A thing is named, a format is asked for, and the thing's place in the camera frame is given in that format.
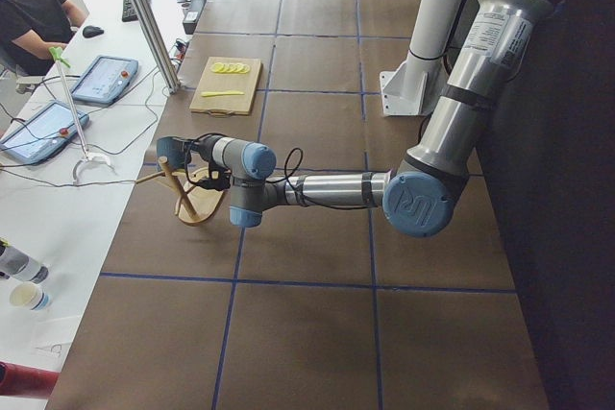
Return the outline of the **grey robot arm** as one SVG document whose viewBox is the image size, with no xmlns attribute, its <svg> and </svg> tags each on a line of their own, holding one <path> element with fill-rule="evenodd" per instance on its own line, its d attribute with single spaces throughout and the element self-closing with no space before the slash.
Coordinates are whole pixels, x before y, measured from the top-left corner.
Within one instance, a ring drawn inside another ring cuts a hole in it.
<svg viewBox="0 0 615 410">
<path fill-rule="evenodd" d="M 406 59 L 380 75 L 385 114 L 429 119 L 394 172 L 276 176 L 269 147 L 220 133 L 168 137 L 157 150 L 182 166 L 200 156 L 209 173 L 197 186 L 229 191 L 230 220 L 241 228 L 256 227 L 266 210 L 279 205 L 381 207 L 396 230 L 413 237 L 434 235 L 453 217 L 469 179 L 468 158 L 504 85 L 519 68 L 534 27 L 561 2 L 478 0 L 453 69 L 441 82 L 439 64 L 462 0 L 421 0 Z"/>
</svg>

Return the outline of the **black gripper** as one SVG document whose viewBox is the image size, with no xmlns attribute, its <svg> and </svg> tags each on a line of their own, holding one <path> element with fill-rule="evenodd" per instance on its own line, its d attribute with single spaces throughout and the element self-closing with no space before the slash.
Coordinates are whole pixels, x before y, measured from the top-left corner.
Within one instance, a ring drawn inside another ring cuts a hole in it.
<svg viewBox="0 0 615 410">
<path fill-rule="evenodd" d="M 215 167 L 213 148 L 217 142 L 216 136 L 201 136 L 194 139 L 177 138 L 176 144 L 180 152 L 180 159 L 192 160 L 192 152 L 197 153 L 209 167 Z M 197 184 L 206 179 L 205 166 L 190 166 L 184 168 L 185 180 L 189 184 Z"/>
</svg>

